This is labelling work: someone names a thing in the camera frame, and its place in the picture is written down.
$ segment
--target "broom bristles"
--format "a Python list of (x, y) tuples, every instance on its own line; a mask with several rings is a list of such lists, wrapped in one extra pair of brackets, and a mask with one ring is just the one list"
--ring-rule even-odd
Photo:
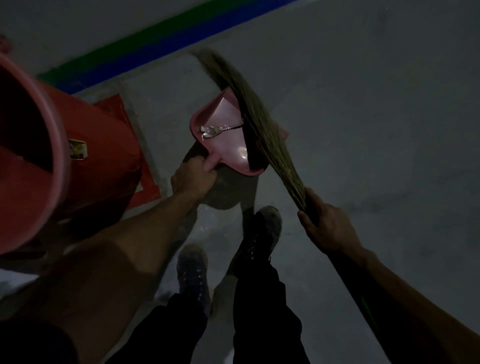
[(298, 209), (304, 211), (305, 187), (293, 166), (287, 146), (280, 137), (278, 126), (263, 102), (242, 75), (220, 55), (203, 49), (195, 52), (194, 56), (221, 90), (228, 86), (232, 89), (239, 102), (244, 123), (255, 135), (258, 149), (277, 172)]

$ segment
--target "broom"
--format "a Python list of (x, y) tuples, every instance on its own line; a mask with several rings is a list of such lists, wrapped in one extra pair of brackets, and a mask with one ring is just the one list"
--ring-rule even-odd
[[(203, 49), (194, 52), (193, 55), (220, 90), (227, 87), (232, 89), (237, 97), (244, 120), (244, 134), (246, 136), (250, 134), (254, 136), (256, 147), (264, 155), (275, 172), (277, 172), (298, 209), (305, 211), (311, 221), (318, 226), (318, 213), (313, 208), (310, 200), (306, 199), (305, 187), (295, 170), (285, 142), (280, 138), (278, 126), (273, 122), (258, 95), (252, 90), (242, 75), (217, 53), (209, 49)], [(377, 323), (365, 300), (366, 295), (370, 297), (375, 296), (375, 291), (377, 290), (374, 284), (370, 284), (368, 277), (365, 277), (361, 271), (358, 271), (344, 257), (329, 256), (329, 258), (365, 320), (385, 352), (387, 352), (390, 345), (386, 342), (386, 338), (380, 335)]]

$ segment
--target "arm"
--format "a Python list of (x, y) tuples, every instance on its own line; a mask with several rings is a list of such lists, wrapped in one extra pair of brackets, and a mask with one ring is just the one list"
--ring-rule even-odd
[(202, 157), (183, 163), (172, 177), (174, 195), (82, 242), (39, 278), (20, 318), (66, 332), (81, 363), (97, 363), (120, 339), (167, 263), (172, 240), (187, 213), (211, 189), (216, 172)]
[(480, 337), (386, 268), (365, 249), (347, 215), (307, 195), (318, 226), (299, 218), (312, 242), (327, 254), (393, 363), (477, 363)]

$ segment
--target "hand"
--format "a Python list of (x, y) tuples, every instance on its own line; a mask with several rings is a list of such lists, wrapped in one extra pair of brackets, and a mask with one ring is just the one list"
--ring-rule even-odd
[(347, 214), (338, 207), (326, 204), (311, 188), (306, 188), (307, 198), (318, 212), (319, 223), (315, 226), (308, 215), (299, 211), (300, 223), (310, 240), (325, 254), (361, 247), (360, 239)]
[(190, 194), (196, 202), (200, 202), (215, 184), (216, 171), (205, 172), (205, 158), (193, 157), (180, 164), (170, 179), (173, 194)]

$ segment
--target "black pants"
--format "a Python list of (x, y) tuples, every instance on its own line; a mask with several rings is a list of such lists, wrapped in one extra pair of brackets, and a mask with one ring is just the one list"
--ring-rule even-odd
[[(287, 307), (285, 285), (270, 265), (253, 267), (240, 277), (233, 305), (234, 364), (309, 363), (300, 341), (301, 322)], [(155, 308), (107, 364), (188, 364), (205, 331), (207, 317), (182, 294)]]

